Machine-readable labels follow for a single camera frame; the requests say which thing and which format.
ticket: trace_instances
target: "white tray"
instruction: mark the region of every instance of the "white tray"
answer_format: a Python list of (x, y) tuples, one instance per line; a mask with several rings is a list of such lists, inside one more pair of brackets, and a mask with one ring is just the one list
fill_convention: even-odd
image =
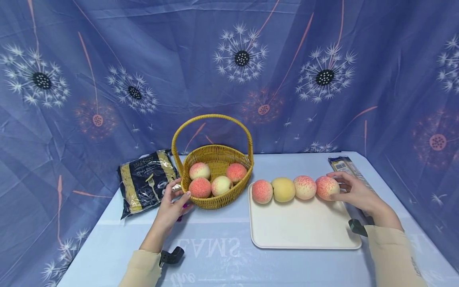
[(315, 196), (268, 204), (252, 200), (249, 185), (250, 234), (259, 248), (359, 249), (360, 236), (349, 228), (351, 219), (342, 202), (328, 202)]

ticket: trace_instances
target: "light blue tablecloth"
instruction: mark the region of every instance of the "light blue tablecloth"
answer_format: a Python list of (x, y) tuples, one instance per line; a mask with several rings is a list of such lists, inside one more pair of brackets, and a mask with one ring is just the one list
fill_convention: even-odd
[[(251, 182), (285, 176), (316, 179), (332, 171), (327, 158), (349, 156), (364, 177), (399, 215), (416, 251), (418, 265), (431, 287), (459, 286), (459, 277), (439, 253), (371, 164), (355, 152), (255, 155)], [(118, 191), (59, 287), (114, 287), (140, 246), (157, 209), (120, 221)], [(360, 213), (348, 207), (353, 218)], [(158, 286), (220, 287), (367, 287), (374, 286), (368, 244), (359, 250), (267, 250), (250, 238), (248, 196), (219, 210), (196, 209), (178, 223), (164, 249), (185, 250), (179, 265), (163, 269)]]

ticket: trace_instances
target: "beige sleeve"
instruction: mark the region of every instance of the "beige sleeve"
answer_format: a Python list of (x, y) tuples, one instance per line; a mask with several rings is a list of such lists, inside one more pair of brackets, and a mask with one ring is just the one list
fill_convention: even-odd
[(374, 225), (365, 225), (365, 229), (377, 287), (427, 287), (404, 232)]
[(161, 255), (145, 250), (136, 250), (128, 263), (128, 270), (118, 287), (152, 287), (161, 277), (159, 260)]

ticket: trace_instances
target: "dark pasta bag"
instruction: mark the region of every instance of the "dark pasta bag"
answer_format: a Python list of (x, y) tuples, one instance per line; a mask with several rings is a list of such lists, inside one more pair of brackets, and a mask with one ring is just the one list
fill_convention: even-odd
[(124, 199), (121, 219), (159, 206), (166, 185), (178, 176), (170, 150), (160, 150), (118, 168)]

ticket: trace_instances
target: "peach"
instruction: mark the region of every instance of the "peach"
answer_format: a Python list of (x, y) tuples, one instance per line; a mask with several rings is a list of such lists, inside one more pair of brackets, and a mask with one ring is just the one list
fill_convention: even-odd
[(299, 199), (306, 200), (313, 198), (316, 193), (317, 185), (309, 176), (297, 176), (293, 180), (293, 185), (295, 186), (295, 195)]
[(199, 177), (210, 178), (210, 168), (205, 163), (195, 163), (190, 168), (190, 179), (194, 180)]
[(207, 178), (198, 177), (193, 179), (188, 190), (192, 197), (208, 198), (211, 193), (211, 184)]
[(273, 186), (266, 180), (257, 180), (252, 185), (252, 199), (260, 204), (267, 204), (273, 198)]
[(295, 186), (291, 179), (286, 177), (275, 178), (271, 185), (273, 186), (274, 199), (280, 203), (285, 203), (295, 197)]
[(331, 201), (330, 195), (340, 193), (340, 185), (338, 182), (328, 176), (321, 176), (316, 180), (317, 195), (324, 200)]
[(224, 175), (219, 176), (212, 181), (212, 187), (211, 187), (212, 194), (215, 197), (222, 195), (225, 192), (228, 192), (232, 187), (233, 187), (233, 183), (228, 177)]
[(247, 174), (247, 169), (240, 163), (230, 164), (226, 169), (226, 176), (233, 182), (233, 184), (241, 181)]

